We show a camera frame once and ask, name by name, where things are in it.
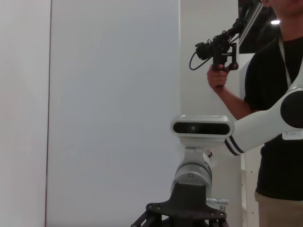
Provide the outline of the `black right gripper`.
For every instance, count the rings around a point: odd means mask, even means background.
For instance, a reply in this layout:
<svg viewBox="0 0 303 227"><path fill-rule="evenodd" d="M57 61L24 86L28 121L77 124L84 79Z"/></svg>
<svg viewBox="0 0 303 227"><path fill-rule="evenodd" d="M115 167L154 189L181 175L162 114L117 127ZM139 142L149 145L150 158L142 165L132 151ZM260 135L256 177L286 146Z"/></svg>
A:
<svg viewBox="0 0 303 227"><path fill-rule="evenodd" d="M167 201L149 203L131 227L229 227L227 215L206 204L206 187L177 183Z"/></svg>

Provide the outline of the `person's bare hand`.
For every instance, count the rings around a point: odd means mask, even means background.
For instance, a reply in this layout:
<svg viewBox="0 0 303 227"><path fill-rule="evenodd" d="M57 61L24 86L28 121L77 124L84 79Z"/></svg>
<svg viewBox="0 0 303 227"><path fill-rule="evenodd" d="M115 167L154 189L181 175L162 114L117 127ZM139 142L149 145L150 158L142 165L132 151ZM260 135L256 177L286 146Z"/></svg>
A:
<svg viewBox="0 0 303 227"><path fill-rule="evenodd" d="M215 70L212 64L207 72L208 84L212 90L216 91L224 87L227 81L229 70L223 65L218 65L218 70Z"/></svg>

